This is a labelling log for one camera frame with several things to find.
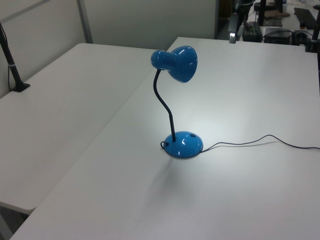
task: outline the blue lamp base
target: blue lamp base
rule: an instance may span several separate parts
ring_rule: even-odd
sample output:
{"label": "blue lamp base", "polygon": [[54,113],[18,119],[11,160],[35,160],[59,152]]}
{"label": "blue lamp base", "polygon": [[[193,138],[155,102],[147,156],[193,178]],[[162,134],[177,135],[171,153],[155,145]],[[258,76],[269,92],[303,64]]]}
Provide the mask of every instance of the blue lamp base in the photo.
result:
{"label": "blue lamp base", "polygon": [[192,158],[198,155],[204,147],[201,138],[189,131],[176,132],[175,139],[176,141],[172,141],[172,135],[167,136],[163,148],[167,154],[176,158]]}

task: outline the lamp shade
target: lamp shade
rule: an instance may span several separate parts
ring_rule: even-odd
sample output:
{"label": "lamp shade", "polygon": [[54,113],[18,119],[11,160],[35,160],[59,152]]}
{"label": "lamp shade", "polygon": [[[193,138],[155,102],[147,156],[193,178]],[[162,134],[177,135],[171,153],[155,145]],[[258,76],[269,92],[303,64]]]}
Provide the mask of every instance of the lamp shade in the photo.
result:
{"label": "lamp shade", "polygon": [[172,52],[157,50],[151,56],[151,64],[160,70],[166,70],[177,81],[188,82],[195,74],[198,57],[191,46],[180,46]]}

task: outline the white wall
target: white wall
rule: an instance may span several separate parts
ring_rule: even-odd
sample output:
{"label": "white wall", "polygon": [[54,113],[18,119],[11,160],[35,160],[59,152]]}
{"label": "white wall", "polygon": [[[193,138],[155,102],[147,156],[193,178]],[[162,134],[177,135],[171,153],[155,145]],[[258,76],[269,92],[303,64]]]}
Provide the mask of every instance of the white wall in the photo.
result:
{"label": "white wall", "polygon": [[[2,26],[23,82],[78,43],[85,42],[76,0],[50,0]],[[7,69],[0,48],[0,98],[9,92]]]}
{"label": "white wall", "polygon": [[215,37],[219,0],[83,0],[93,43],[167,50]]}

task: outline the lamp base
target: lamp base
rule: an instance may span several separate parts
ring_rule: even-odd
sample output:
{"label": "lamp base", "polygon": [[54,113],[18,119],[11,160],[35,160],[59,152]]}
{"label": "lamp base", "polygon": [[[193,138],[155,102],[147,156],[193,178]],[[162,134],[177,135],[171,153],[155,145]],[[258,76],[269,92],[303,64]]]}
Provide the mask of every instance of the lamp base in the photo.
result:
{"label": "lamp base", "polygon": [[28,87],[30,87],[30,84],[23,82],[19,86],[15,86],[14,88],[12,88],[11,91],[21,93],[22,91],[26,90]]}
{"label": "lamp base", "polygon": [[169,135],[163,144],[166,153],[175,158],[192,158],[198,155],[204,147],[201,138],[189,131],[176,132],[175,139],[176,141],[173,141],[172,135]]}

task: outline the table surface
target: table surface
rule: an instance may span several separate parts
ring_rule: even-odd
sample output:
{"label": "table surface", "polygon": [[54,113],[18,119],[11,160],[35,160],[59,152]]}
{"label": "table surface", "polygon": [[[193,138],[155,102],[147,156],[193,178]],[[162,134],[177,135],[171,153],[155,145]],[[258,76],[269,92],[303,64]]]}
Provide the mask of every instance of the table surface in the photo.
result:
{"label": "table surface", "polygon": [[[178,38],[195,48],[191,81],[167,72],[158,91],[176,131],[208,148],[266,134],[320,146],[317,55],[302,47]],[[303,61],[297,62],[296,55]],[[168,113],[154,69],[12,240],[317,240],[320,151],[265,139],[190,158],[167,155]]]}
{"label": "table surface", "polygon": [[152,52],[79,44],[0,99],[1,206],[38,206],[151,71]]}
{"label": "table surface", "polygon": [[[298,3],[298,1],[294,1],[294,0],[288,0],[286,4],[283,5],[283,11],[287,12],[290,14],[290,16],[287,17],[282,17],[281,21],[282,21],[282,26],[260,26],[260,29],[262,31],[262,35],[264,36],[266,33],[266,28],[283,28],[283,29],[289,29],[291,31],[307,31],[307,37],[311,38],[312,34],[314,33],[313,30],[309,30],[309,29],[300,29],[300,22],[297,18],[297,16],[294,14],[295,10],[294,8],[302,8],[302,9],[309,9],[310,12],[312,13],[312,15],[314,16],[315,19],[317,19],[318,16],[318,10],[314,9],[313,6],[316,4],[320,4],[320,2],[318,0],[306,0],[305,3]],[[256,12],[253,10],[253,6],[250,9],[249,14],[251,14],[248,17],[248,22],[254,22],[255,18],[256,18],[256,22],[258,21],[258,16],[256,16]]]}

